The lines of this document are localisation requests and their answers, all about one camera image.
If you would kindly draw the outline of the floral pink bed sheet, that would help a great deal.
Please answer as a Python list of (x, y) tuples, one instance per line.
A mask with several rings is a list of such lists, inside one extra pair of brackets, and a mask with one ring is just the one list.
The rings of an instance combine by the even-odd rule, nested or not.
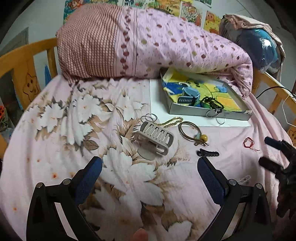
[(134, 133), (150, 111), (149, 81), (80, 81), (56, 76), (23, 113), (4, 154), (1, 211), (22, 239), (34, 187), (56, 185), (103, 161), (81, 205), (103, 240), (128, 240), (145, 228), (150, 240), (196, 240), (219, 207), (197, 172), (197, 146), (170, 127), (166, 156), (140, 157)]

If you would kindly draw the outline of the blue plastic wrapped bundle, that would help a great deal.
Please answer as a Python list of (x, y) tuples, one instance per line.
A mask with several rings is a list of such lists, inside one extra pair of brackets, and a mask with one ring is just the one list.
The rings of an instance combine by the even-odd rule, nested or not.
[(286, 54), (282, 41), (269, 24), (243, 15), (226, 14), (220, 22), (219, 35), (245, 50), (260, 72), (280, 78)]

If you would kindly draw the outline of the grey tray with cartoon liner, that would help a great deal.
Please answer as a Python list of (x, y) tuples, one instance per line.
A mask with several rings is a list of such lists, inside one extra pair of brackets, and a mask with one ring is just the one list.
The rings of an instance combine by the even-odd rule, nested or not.
[[(170, 114), (181, 115), (206, 115), (210, 109), (221, 108), (223, 111), (234, 113), (229, 118), (248, 120), (252, 116), (252, 110), (245, 104), (242, 98), (225, 82), (210, 78), (206, 75), (176, 71), (173, 68), (160, 70), (162, 88), (168, 98)], [(200, 92), (200, 103), (196, 106), (177, 103), (184, 87), (192, 87)]]

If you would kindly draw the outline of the black hair clip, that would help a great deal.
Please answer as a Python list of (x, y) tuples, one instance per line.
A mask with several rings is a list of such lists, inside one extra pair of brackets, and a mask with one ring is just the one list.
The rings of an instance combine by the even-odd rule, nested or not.
[(199, 157), (218, 157), (220, 154), (216, 151), (208, 151), (205, 149), (199, 149), (198, 151), (196, 151), (197, 156)]

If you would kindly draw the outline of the beige hair claw clip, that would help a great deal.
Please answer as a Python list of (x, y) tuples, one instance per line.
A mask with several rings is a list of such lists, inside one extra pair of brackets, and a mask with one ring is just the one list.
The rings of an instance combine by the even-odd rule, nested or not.
[(174, 141), (171, 132), (147, 120), (140, 126), (134, 138), (140, 144), (138, 154), (149, 161), (154, 160), (156, 156), (166, 156)]

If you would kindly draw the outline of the blue smart watch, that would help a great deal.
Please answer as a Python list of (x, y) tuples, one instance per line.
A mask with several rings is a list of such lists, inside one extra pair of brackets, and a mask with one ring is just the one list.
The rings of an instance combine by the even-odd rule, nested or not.
[(192, 87), (184, 87), (182, 94), (178, 97), (177, 103), (196, 106), (200, 103), (200, 92)]

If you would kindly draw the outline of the pink folded quilt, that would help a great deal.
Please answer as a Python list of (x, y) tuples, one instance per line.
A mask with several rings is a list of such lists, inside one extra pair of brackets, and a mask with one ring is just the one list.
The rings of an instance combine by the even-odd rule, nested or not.
[(162, 68), (210, 74), (242, 97), (251, 93), (252, 61), (238, 45), (155, 9), (85, 4), (56, 33), (63, 76), (156, 78)]

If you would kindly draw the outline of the yellow wooden bed frame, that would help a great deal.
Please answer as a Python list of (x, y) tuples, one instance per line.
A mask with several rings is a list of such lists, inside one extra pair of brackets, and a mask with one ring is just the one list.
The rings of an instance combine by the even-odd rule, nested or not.
[[(1, 56), (1, 76), (10, 72), (13, 84), (15, 87), (16, 95), (24, 109), (34, 100), (40, 93), (38, 80), (36, 78), (36, 71), (34, 66), (34, 56), (41, 52), (46, 51), (49, 64), (49, 70), (52, 77), (57, 76), (57, 66), (55, 59), (54, 48), (57, 46), (57, 39), (51, 38), (27, 44), (22, 47), (16, 48), (3, 56)], [(33, 75), (33, 96), (29, 96), (24, 92), (24, 87), (29, 80), (29, 74)], [(276, 96), (268, 108), (271, 114), (274, 114), (279, 105), (287, 104), (288, 107), (295, 113), (295, 97), (268, 73), (261, 73), (257, 69), (253, 71), (253, 85), (252, 93), (255, 94), (260, 83), (264, 82), (272, 90), (276, 92)]]

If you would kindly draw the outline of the silver hoop earrings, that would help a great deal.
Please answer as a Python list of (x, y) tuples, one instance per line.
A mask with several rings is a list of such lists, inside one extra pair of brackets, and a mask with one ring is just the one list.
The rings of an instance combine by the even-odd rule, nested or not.
[(214, 118), (219, 125), (223, 125), (226, 121), (226, 115), (223, 112), (223, 109), (210, 109), (206, 113), (207, 118)]

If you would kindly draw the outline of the white paper sheet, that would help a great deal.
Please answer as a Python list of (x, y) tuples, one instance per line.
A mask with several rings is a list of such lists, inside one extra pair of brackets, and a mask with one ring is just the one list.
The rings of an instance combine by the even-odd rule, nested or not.
[(151, 113), (158, 117), (158, 122), (164, 123), (169, 119), (180, 116), (184, 121), (190, 121), (197, 126), (218, 126), (218, 127), (247, 127), (250, 126), (248, 116), (246, 120), (237, 120), (229, 118), (229, 112), (222, 112), (214, 117), (215, 111), (210, 110), (208, 115), (194, 116), (194, 115), (181, 115), (170, 114), (168, 109), (168, 98), (162, 88), (162, 81), (160, 79), (149, 80), (150, 100), (151, 100)]

